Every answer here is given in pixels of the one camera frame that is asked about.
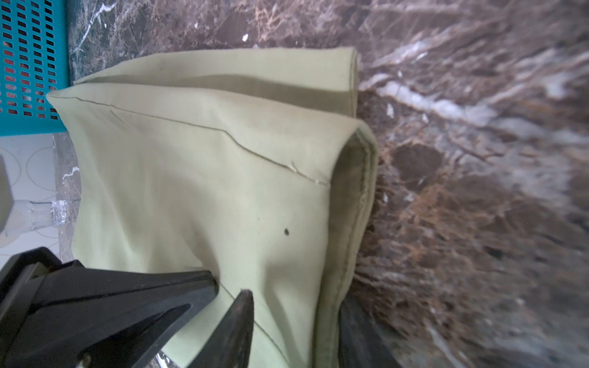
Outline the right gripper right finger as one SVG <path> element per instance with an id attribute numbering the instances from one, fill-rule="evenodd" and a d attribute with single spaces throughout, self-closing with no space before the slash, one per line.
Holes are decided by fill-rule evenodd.
<path id="1" fill-rule="evenodd" d="M 400 368 L 366 312 L 347 296 L 340 309 L 340 367 Z"/>

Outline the teal plastic basket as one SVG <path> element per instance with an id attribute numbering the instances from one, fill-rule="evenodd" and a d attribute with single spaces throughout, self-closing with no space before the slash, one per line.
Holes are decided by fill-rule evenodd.
<path id="1" fill-rule="evenodd" d="M 66 4 L 1 1 L 1 135 L 65 130 L 47 94 L 69 86 Z"/>

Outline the clear plastic cup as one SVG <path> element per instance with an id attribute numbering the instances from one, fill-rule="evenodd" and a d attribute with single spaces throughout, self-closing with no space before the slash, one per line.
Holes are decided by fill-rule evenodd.
<path id="1" fill-rule="evenodd" d="M 1 234 L 19 236 L 43 228 L 58 227 L 73 221 L 80 199 L 33 202 L 16 200 Z"/>

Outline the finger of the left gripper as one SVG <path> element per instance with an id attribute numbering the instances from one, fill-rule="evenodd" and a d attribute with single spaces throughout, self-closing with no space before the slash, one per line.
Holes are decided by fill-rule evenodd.
<path id="1" fill-rule="evenodd" d="M 204 270 L 86 268 L 45 247 L 14 255 L 1 269 L 1 365 L 145 367 L 217 292 Z"/>

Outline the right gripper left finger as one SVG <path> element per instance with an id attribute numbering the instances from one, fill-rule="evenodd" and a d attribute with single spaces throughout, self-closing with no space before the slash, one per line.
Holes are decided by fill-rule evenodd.
<path id="1" fill-rule="evenodd" d="M 242 290 L 189 368 L 247 368 L 254 329 L 254 299 Z"/>

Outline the olive green skirt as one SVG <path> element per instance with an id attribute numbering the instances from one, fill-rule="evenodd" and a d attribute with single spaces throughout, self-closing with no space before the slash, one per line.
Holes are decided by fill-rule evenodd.
<path id="1" fill-rule="evenodd" d="M 48 100 L 75 146 L 72 242 L 89 268 L 204 268 L 215 300 L 164 347 L 187 366 L 239 292 L 252 367 L 336 367 L 339 311 L 374 202 L 357 53 L 261 48 L 124 61 Z"/>

